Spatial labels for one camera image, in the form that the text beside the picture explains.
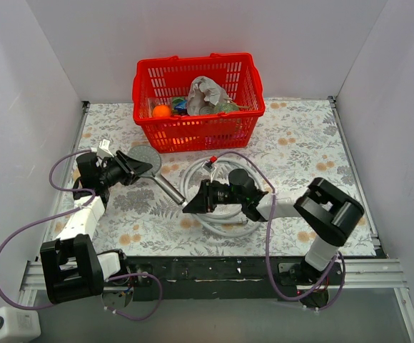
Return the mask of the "floral patterned mat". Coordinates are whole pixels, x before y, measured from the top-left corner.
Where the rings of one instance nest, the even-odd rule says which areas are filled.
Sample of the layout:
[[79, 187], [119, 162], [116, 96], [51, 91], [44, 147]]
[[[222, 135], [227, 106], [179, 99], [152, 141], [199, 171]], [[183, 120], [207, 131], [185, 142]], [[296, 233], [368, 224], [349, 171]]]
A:
[[[250, 141], [240, 152], [250, 158], [276, 188], [277, 193], [306, 189], [315, 177], [323, 177], [362, 202], [330, 104], [324, 101], [267, 99]], [[78, 150], [96, 147], [103, 139], [111, 150], [125, 154], [131, 147], [147, 145], [140, 126], [132, 118], [133, 104], [92, 104], [82, 130]], [[163, 154], [161, 173], [177, 189], [186, 168], [198, 159], [220, 151]], [[122, 249], [130, 256], [263, 256], [266, 224], [246, 237], [220, 237], [205, 229], [197, 217], [181, 208], [151, 180], [132, 186], [117, 184], [110, 190], [105, 214], [93, 238], [97, 252]], [[253, 227], [233, 223], [212, 225], [227, 234]], [[344, 256], [375, 256], [372, 229], [367, 217], [341, 249]], [[273, 256], [304, 255], [316, 233], [302, 218], [274, 219], [271, 232]]]

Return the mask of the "colourful small toy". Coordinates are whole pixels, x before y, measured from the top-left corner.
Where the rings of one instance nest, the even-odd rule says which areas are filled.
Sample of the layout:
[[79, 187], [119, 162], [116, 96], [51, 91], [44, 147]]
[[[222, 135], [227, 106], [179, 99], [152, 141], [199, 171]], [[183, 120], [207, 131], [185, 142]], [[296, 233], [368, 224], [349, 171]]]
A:
[[185, 96], [175, 96], [171, 99], [171, 115], [187, 116], [187, 98]]

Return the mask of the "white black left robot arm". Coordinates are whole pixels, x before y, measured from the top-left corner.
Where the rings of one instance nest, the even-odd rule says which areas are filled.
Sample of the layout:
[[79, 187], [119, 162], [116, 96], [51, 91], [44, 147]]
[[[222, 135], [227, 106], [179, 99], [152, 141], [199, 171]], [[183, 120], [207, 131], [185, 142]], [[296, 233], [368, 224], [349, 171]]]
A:
[[74, 209], [65, 227], [52, 241], [42, 244], [40, 257], [48, 298], [52, 304], [103, 293], [107, 280], [116, 286], [127, 283], [130, 268], [122, 250], [98, 253], [92, 239], [108, 204], [109, 189], [135, 183], [151, 170], [122, 151], [88, 151], [76, 158], [79, 177], [71, 193]]

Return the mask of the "aluminium frame rail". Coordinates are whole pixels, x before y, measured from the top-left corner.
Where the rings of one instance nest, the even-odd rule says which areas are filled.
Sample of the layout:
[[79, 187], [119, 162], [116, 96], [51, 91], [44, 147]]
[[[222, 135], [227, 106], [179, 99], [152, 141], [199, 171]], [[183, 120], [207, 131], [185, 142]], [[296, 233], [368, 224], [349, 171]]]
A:
[[[406, 288], [408, 282], [399, 259], [349, 259], [345, 261], [345, 288]], [[29, 262], [21, 282], [21, 291], [45, 291], [40, 262]]]

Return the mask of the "red plastic basket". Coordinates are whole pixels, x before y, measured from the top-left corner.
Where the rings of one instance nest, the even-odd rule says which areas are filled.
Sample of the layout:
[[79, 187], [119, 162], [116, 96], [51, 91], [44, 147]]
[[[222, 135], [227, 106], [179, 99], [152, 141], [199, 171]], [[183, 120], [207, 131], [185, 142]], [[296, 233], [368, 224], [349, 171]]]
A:
[[249, 53], [137, 63], [133, 120], [161, 153], [245, 147], [265, 104]]

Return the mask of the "green glass item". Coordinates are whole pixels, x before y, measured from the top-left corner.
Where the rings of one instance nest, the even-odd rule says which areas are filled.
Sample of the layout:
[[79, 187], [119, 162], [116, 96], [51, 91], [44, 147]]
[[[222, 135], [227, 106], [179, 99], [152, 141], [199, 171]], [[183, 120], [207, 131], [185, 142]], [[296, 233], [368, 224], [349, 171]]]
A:
[[240, 110], [248, 110], [250, 109], [249, 106], [241, 106], [237, 105], [237, 103], [230, 101], [230, 102], [223, 102], [223, 103], [217, 103], [212, 109], [212, 114], [227, 114], [235, 111]]

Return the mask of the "grey shower head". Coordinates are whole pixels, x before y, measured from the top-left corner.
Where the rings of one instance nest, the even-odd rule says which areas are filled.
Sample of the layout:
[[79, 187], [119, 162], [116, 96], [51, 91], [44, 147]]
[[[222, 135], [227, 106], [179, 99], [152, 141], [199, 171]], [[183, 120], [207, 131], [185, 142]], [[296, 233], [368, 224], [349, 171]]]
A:
[[137, 145], [132, 147], [128, 155], [137, 161], [151, 165], [151, 168], [140, 175], [141, 178], [155, 182], [177, 205], [186, 204], [186, 198], [160, 173], [161, 155], [149, 145]]

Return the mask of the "orange ball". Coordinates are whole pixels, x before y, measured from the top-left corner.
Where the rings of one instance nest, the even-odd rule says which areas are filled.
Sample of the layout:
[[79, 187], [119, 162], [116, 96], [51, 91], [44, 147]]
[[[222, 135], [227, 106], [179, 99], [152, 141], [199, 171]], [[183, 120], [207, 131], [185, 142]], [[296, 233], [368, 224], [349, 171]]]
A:
[[157, 105], [152, 110], [152, 115], [154, 118], [165, 118], [172, 115], [171, 107], [167, 105]]

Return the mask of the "white box with knob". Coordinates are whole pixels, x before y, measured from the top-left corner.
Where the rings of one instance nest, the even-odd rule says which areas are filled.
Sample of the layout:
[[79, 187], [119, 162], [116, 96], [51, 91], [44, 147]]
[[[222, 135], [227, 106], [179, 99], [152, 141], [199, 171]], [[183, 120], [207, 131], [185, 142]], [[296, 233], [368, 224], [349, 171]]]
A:
[[40, 335], [37, 311], [0, 307], [0, 342], [30, 342]]

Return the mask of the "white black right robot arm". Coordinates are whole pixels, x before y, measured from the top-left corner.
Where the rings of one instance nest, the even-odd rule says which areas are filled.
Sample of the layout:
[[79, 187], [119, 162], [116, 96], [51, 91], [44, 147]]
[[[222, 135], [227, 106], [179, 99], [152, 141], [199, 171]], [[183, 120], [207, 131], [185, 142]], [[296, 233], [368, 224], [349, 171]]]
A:
[[365, 210], [354, 198], [317, 177], [302, 191], [277, 194], [272, 188], [266, 192], [256, 185], [257, 178], [244, 165], [238, 165], [228, 174], [227, 183], [216, 181], [214, 169], [221, 156], [200, 159], [195, 168], [203, 167], [210, 176], [201, 181], [196, 195], [187, 199], [160, 173], [161, 156], [152, 147], [139, 145], [129, 150], [132, 159], [152, 167], [141, 177], [153, 180], [167, 195], [182, 207], [185, 214], [207, 217], [219, 205], [238, 205], [247, 219], [270, 224], [275, 218], [301, 217], [316, 233], [316, 238], [302, 262], [288, 270], [298, 282], [320, 284], [355, 229]]

